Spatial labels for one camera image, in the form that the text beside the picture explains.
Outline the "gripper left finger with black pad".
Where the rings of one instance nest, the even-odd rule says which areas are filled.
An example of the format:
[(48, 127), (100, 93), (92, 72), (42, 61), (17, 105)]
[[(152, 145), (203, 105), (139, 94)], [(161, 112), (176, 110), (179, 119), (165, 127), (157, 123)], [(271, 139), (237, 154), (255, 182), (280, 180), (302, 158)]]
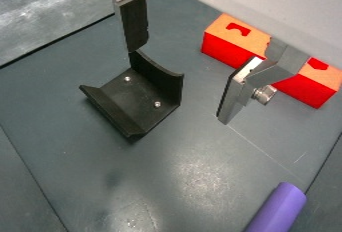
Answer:
[(121, 20), (126, 50), (136, 51), (148, 41), (145, 0), (112, 0), (114, 13)]

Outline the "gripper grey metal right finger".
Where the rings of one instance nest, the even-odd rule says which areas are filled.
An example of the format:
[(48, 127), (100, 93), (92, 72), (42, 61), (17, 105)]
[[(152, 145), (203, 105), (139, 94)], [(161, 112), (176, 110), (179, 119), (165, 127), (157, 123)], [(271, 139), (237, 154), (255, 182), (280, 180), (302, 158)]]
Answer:
[(292, 77), (310, 56), (272, 38), (265, 48), (265, 59), (249, 58), (229, 75), (216, 117), (227, 124), (251, 100), (265, 105), (276, 93), (272, 84)]

